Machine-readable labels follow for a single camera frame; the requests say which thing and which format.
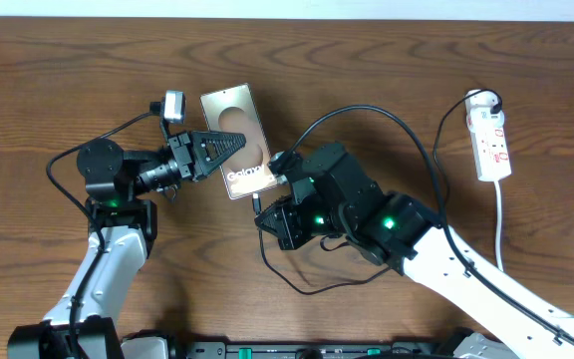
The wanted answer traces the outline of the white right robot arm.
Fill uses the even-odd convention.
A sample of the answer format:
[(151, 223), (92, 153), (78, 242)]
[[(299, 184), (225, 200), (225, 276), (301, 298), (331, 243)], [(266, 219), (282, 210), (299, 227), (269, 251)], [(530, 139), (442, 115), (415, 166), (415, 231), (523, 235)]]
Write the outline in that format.
[(281, 153), (268, 164), (288, 183), (255, 218), (295, 250), (316, 236), (343, 235), (371, 263), (444, 297), (520, 358), (574, 358), (574, 316), (500, 271), (407, 194), (383, 192), (340, 144), (307, 158)]

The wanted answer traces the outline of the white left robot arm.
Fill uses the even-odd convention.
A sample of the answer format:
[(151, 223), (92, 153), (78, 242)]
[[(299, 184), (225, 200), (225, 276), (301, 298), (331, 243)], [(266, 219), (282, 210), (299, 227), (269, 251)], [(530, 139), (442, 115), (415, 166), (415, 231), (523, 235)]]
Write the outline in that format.
[(86, 255), (68, 289), (38, 324), (17, 327), (10, 358), (181, 358), (171, 335), (141, 331), (119, 337), (116, 323), (128, 291), (157, 236), (152, 191), (204, 180), (244, 148), (244, 135), (182, 132), (157, 152), (125, 151), (108, 138), (77, 148), (77, 167), (89, 195)]

